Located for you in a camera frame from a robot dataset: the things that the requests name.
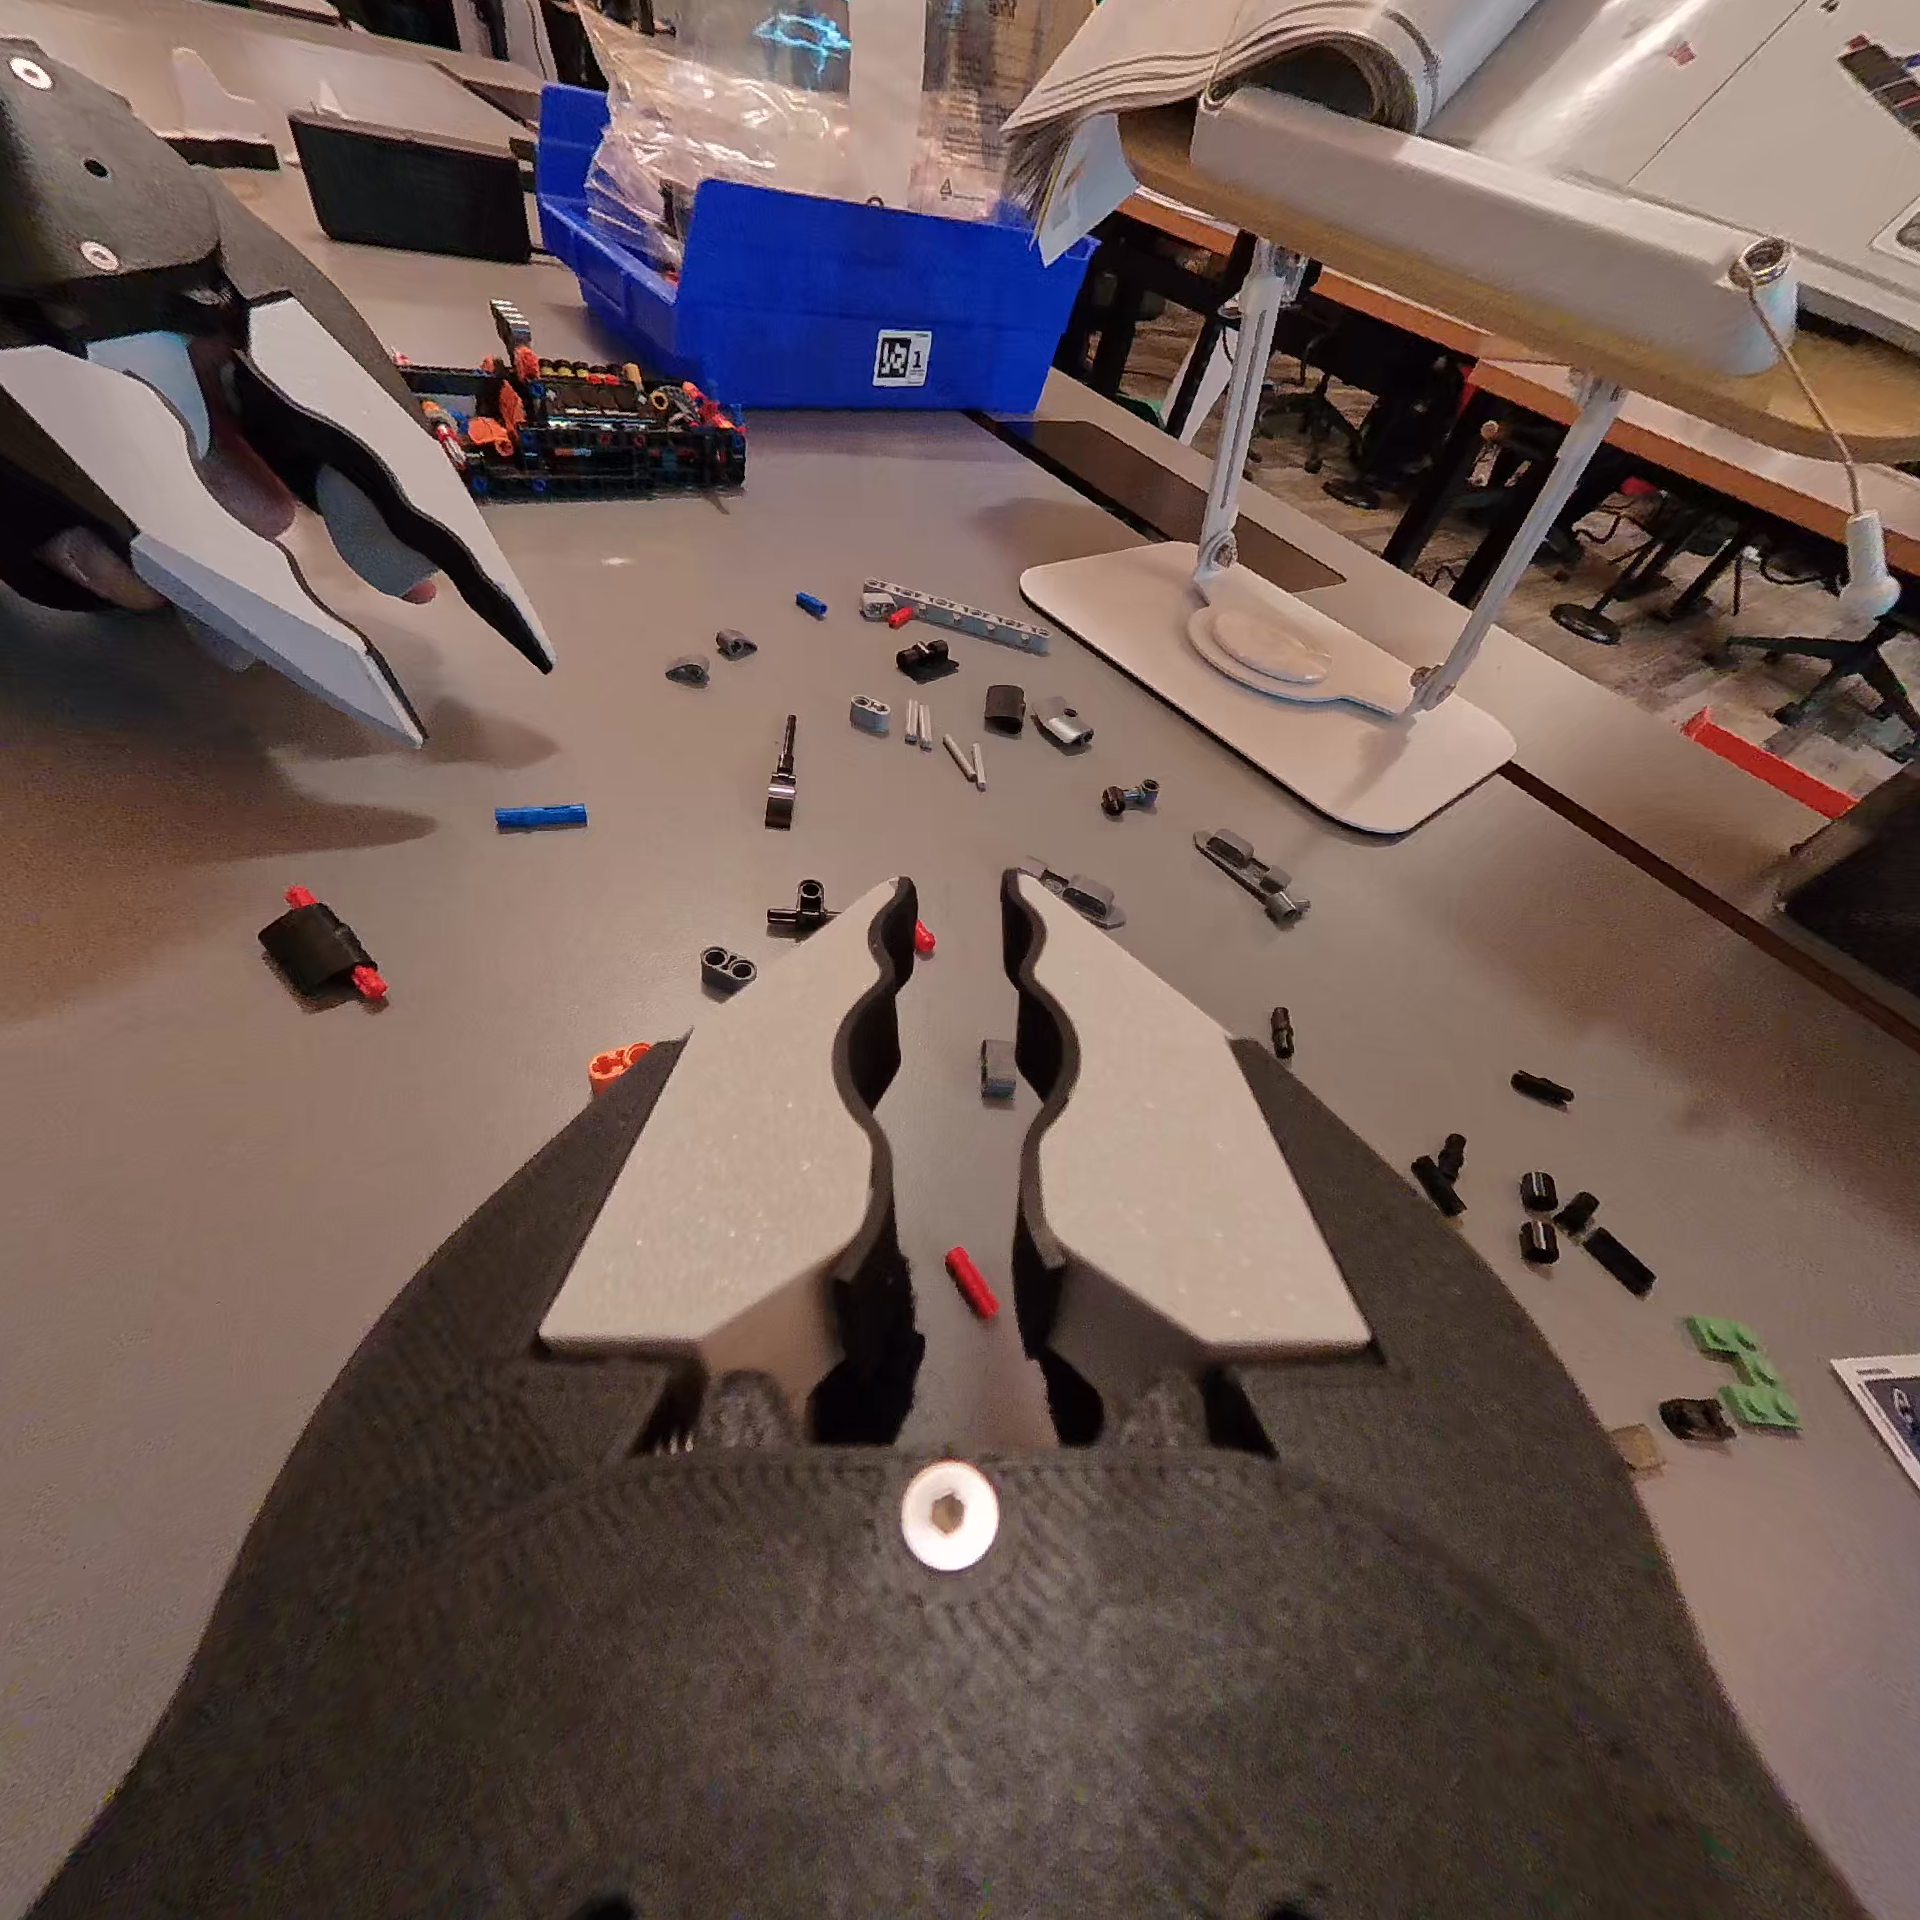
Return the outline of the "black box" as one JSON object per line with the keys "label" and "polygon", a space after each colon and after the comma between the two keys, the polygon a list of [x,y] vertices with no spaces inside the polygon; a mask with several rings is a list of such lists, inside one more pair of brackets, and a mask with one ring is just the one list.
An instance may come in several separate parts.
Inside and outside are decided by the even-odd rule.
{"label": "black box", "polygon": [[307,194],[334,243],[502,265],[532,258],[522,159],[507,146],[288,111]]}

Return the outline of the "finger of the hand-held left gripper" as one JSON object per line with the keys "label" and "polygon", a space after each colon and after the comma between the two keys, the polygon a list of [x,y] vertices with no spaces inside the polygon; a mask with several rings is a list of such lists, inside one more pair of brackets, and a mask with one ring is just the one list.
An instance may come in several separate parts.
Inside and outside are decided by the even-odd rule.
{"label": "finger of the hand-held left gripper", "polygon": [[392,598],[446,583],[540,670],[555,652],[440,437],[296,298],[247,311],[231,365],[247,442],[324,519],[348,566]]}
{"label": "finger of the hand-held left gripper", "polygon": [[210,493],[186,421],[146,382],[50,345],[5,350],[5,395],[128,523],[135,575],[286,679],[419,748],[378,650],[330,613],[286,551]]}

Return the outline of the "lego instruction booklet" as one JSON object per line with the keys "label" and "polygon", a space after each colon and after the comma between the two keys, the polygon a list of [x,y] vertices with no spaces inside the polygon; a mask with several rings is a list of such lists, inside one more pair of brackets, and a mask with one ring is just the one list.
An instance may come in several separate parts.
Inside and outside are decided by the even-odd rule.
{"label": "lego instruction booklet", "polygon": [[1005,122],[1189,109],[1202,186],[1727,374],[1828,321],[1915,353],[1915,5],[1096,5]]}

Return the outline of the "dark grey flat lego assembly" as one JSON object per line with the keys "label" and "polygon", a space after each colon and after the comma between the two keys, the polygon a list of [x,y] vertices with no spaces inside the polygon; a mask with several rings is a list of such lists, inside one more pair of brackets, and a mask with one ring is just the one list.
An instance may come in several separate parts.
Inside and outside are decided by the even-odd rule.
{"label": "dark grey flat lego assembly", "polygon": [[1296,897],[1291,877],[1263,861],[1240,835],[1219,827],[1196,831],[1191,841],[1212,866],[1262,906],[1268,922],[1290,926],[1309,910],[1309,903]]}

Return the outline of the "red bar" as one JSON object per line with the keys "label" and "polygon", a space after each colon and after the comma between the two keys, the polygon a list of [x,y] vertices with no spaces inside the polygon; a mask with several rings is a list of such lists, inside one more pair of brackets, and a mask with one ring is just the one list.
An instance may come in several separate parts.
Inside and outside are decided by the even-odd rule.
{"label": "red bar", "polygon": [[1832,822],[1854,810],[1856,798],[1835,789],[1832,785],[1794,765],[1786,756],[1768,753],[1756,741],[1724,726],[1712,709],[1700,709],[1680,725],[1682,739],[1735,765],[1741,774],[1763,782],[1776,794],[1787,796],[1794,804],[1811,810],[1822,821]]}

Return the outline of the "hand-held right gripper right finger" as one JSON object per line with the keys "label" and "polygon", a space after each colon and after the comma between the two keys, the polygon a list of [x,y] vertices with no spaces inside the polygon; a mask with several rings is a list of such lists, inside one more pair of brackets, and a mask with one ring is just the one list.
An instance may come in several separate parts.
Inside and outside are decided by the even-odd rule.
{"label": "hand-held right gripper right finger", "polygon": [[1015,1066],[1039,1100],[1020,1154],[1015,1309],[1060,1445],[1171,1378],[1336,1362],[1373,1331],[1262,1105],[1268,1068],[1045,881],[998,883]]}

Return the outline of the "wooden edged background desk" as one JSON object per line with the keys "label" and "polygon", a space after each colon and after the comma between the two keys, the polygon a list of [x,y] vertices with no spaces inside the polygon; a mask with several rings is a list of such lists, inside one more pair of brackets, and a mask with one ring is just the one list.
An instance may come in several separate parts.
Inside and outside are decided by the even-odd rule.
{"label": "wooden edged background desk", "polygon": [[[1575,418],[1573,371],[1547,363],[1535,350],[1517,348],[1491,329],[1454,321],[1365,279],[1323,273],[1322,285],[1333,302],[1350,311],[1416,332],[1467,356],[1474,398],[1509,399],[1559,426]],[[1812,534],[1837,539],[1843,532],[1850,491],[1843,470],[1831,462],[1765,447],[1644,395],[1626,402],[1607,442]],[[1901,574],[1915,574],[1915,478],[1887,467],[1868,467],[1863,500],[1882,517],[1887,562]]]}

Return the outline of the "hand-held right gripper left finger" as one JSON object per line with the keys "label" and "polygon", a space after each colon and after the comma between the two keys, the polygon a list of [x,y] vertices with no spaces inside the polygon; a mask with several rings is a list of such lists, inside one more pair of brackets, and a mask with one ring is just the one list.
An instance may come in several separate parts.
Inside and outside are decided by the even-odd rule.
{"label": "hand-held right gripper left finger", "polygon": [[544,1313],[568,1357],[780,1386],[828,1445],[888,1445],[920,1369],[877,1108],[916,965],[911,877],[872,884],[690,1029]]}

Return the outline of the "group of black lego pins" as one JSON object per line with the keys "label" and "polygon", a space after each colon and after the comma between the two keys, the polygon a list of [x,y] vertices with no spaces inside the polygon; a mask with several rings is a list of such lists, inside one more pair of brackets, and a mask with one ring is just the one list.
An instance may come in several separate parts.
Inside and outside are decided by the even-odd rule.
{"label": "group of black lego pins", "polygon": [[[1444,1215],[1466,1211],[1455,1189],[1463,1166],[1466,1135],[1461,1133],[1447,1135],[1437,1157],[1421,1157],[1410,1166],[1414,1185]],[[1519,1204],[1525,1213],[1519,1253],[1526,1265],[1555,1265],[1563,1241],[1578,1244],[1631,1295],[1650,1295],[1658,1285],[1653,1269],[1628,1250],[1619,1236],[1596,1225],[1598,1195],[1578,1190],[1562,1202],[1552,1175],[1535,1169],[1519,1180]]]}

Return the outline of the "pile of clear plastic bags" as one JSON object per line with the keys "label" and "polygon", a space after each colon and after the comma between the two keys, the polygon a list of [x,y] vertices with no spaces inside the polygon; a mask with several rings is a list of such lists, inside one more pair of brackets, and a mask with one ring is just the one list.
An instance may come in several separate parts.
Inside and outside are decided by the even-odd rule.
{"label": "pile of clear plastic bags", "polygon": [[1003,123],[1079,18],[1053,2],[578,5],[607,84],[592,229],[682,267],[710,180],[1003,225]]}

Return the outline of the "blue storage bin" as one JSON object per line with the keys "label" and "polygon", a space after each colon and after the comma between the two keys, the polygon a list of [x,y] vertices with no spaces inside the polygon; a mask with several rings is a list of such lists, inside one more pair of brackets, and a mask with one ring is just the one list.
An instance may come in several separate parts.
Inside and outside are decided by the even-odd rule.
{"label": "blue storage bin", "polygon": [[677,279],[592,226],[607,98],[549,82],[535,148],[544,246],[640,369],[747,411],[1029,415],[1096,250],[1043,263],[1018,226],[704,183]]}

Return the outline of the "partly built lego model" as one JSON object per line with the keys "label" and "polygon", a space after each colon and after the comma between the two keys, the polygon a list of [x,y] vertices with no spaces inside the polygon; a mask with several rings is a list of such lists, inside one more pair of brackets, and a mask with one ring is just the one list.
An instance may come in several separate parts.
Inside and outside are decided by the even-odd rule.
{"label": "partly built lego model", "polygon": [[535,350],[528,318],[488,305],[498,350],[475,365],[392,363],[478,503],[735,491],[750,445],[739,414],[636,363]]}

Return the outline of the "white book stand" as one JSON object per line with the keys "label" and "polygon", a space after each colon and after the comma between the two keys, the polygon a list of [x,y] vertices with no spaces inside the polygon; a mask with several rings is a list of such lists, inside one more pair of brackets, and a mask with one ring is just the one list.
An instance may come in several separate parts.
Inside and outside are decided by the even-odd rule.
{"label": "white book stand", "polygon": [[[1915,454],[1915,353],[1794,345],[1811,257],[1776,235],[1259,86],[1220,108],[1084,111],[1045,183],[1046,246],[1093,229],[1096,187],[1149,183],[1234,220],[1255,252],[1198,539],[1032,566],[1022,593],[1357,831],[1405,835],[1510,762],[1516,739],[1455,689],[1628,395],[1780,450]],[[1239,557],[1263,369],[1312,261],[1575,372],[1573,426],[1442,662],[1402,658]]]}

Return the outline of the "person's left hand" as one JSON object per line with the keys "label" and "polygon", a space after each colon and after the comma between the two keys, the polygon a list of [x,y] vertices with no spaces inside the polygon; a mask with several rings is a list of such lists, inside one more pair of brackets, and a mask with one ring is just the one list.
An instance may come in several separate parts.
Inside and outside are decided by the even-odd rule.
{"label": "person's left hand", "polygon": [[255,537],[276,543],[296,526],[296,491],[276,478],[247,438],[210,438],[198,476],[219,507]]}

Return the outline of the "grey lego beam with red pin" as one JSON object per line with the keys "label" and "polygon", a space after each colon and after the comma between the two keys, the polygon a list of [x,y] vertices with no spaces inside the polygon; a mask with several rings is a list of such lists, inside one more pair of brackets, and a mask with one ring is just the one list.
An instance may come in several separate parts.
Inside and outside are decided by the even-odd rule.
{"label": "grey lego beam with red pin", "polygon": [[856,607],[861,617],[879,621],[895,633],[904,627],[930,627],[943,633],[994,642],[1027,655],[1050,654],[1050,633],[1043,627],[898,583],[861,583]]}

